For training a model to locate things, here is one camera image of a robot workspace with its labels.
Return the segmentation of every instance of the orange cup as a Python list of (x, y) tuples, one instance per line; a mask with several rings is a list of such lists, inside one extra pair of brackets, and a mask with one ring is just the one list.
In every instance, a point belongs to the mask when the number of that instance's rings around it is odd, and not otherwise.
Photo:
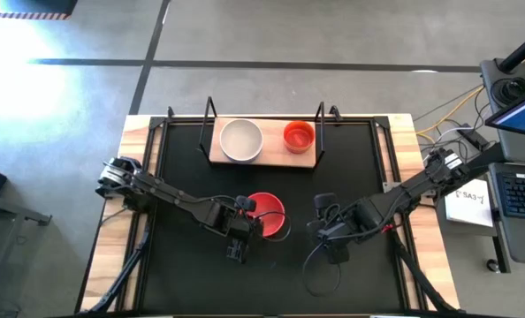
[(294, 154), (306, 152), (315, 139), (316, 132), (314, 132), (314, 128), (305, 121), (293, 121), (286, 125), (284, 129), (284, 144)]

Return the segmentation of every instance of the wooden board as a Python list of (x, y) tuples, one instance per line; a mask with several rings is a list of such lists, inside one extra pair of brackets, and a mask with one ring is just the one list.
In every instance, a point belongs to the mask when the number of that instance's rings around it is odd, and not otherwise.
[[(399, 166), (399, 173), (403, 181), (413, 177), (423, 170), (422, 156), (415, 137), (414, 123), (409, 114), (343, 114), (343, 117), (374, 117), (387, 116), (390, 119), (393, 146)], [(249, 115), (233, 115), (229, 117), (249, 117)], [(150, 116), (136, 115), (128, 116), (126, 119), (123, 138), (119, 147), (119, 155), (126, 155), (142, 160), (145, 143), (148, 135), (148, 121)], [(155, 138), (153, 154), (150, 166), (156, 166), (156, 154), (158, 153), (158, 138)], [(383, 156), (386, 176), (391, 179), (392, 169), (389, 164), (388, 148), (380, 135), (379, 138), (381, 154)], [(105, 215), (114, 213), (119, 206), (118, 201), (108, 201), (105, 205)], [(107, 291), (123, 263), (123, 254), (129, 232), (130, 218), (120, 218), (115, 223), (104, 225), (99, 231), (94, 254), (92, 255), (90, 274), (84, 289), (81, 310), (89, 309)], [(410, 223), (414, 235), (415, 248), (418, 261), (423, 273), (431, 281), (436, 290), (452, 306), (459, 308), (459, 301), (453, 283), (453, 277), (449, 268), (443, 238), (439, 230), (438, 218), (433, 208), (419, 207), (410, 216)], [(134, 295), (136, 270), (129, 279), (128, 293), (126, 298), (126, 309), (131, 309)], [(410, 272), (405, 270), (408, 296), (412, 308), (418, 308), (415, 296), (414, 279)]]
[[(209, 160), (213, 163), (234, 163), (224, 154), (219, 142), (219, 134), (224, 126), (237, 118), (235, 117), (216, 117), (213, 127), (213, 137), (211, 138), (211, 149), (209, 151)], [(250, 164), (274, 165), (274, 166), (291, 166), (314, 168), (316, 165), (316, 143), (303, 154), (293, 154), (284, 145), (283, 132), (286, 125), (291, 123), (290, 120), (273, 120), (273, 119), (252, 119), (252, 122), (261, 128), (263, 142), (261, 153)], [(316, 125), (308, 122), (314, 130)]]

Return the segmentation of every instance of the yellow cable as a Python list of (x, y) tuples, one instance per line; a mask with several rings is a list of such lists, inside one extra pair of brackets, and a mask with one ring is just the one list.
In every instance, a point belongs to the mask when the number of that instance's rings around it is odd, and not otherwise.
[(432, 127), (430, 128), (426, 128), (426, 129), (423, 129), (419, 132), (416, 132), (415, 134), (420, 134), (420, 133), (426, 133), (434, 128), (436, 128), (437, 126), (441, 125), (441, 123), (443, 123), (446, 119), (448, 119), (452, 114), (455, 113), (455, 111), (457, 111), (459, 108), (461, 108), (464, 104), (467, 103), (467, 101), (471, 98), (473, 98), (473, 96), (477, 95), (480, 91), (482, 91), (484, 89), (484, 87), (479, 87), (477, 90), (473, 91), (471, 94), (467, 95), (467, 97), (465, 97), (464, 100), (462, 100), (457, 106), (455, 106), (454, 109), (452, 109), (449, 114), (443, 116), (443, 118), (439, 119), (435, 125), (433, 125)]
[(433, 143), (433, 144), (436, 143), (436, 141), (433, 140), (433, 138), (431, 138), (430, 136), (428, 136), (428, 135), (425, 134), (425, 133), (418, 132), (416, 135), (418, 135), (418, 136), (420, 136), (420, 137), (423, 137), (423, 138), (425, 138), (425, 139), (431, 141), (431, 143)]

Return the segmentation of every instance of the keyboard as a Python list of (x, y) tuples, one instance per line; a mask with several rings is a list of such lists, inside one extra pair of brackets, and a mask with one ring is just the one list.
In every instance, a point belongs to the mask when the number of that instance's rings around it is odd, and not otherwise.
[(502, 176), (504, 214), (525, 217), (525, 178)]

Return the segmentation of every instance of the black table surface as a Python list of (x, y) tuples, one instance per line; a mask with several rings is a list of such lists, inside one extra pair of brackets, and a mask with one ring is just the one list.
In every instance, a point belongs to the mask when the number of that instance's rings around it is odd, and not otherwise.
[[(384, 235), (349, 245), (351, 260), (341, 265), (342, 282), (331, 296), (311, 296), (301, 280), (302, 263), (316, 245), (305, 231), (315, 215), (313, 197), (334, 192), (344, 206), (381, 191), (369, 125), (327, 125), (326, 153), (315, 170), (209, 165), (197, 149), (199, 131), (198, 125), (169, 128), (162, 163), (165, 182), (196, 197), (273, 193), (292, 218), (292, 233), (281, 243), (258, 242), (247, 263), (238, 264), (225, 258), (227, 238), (200, 229), (177, 208), (159, 204), (144, 313), (356, 314), (400, 309), (393, 254)], [(210, 126), (206, 140), (211, 134)], [(324, 254), (309, 263), (308, 281), (318, 291), (335, 284), (336, 267)]]

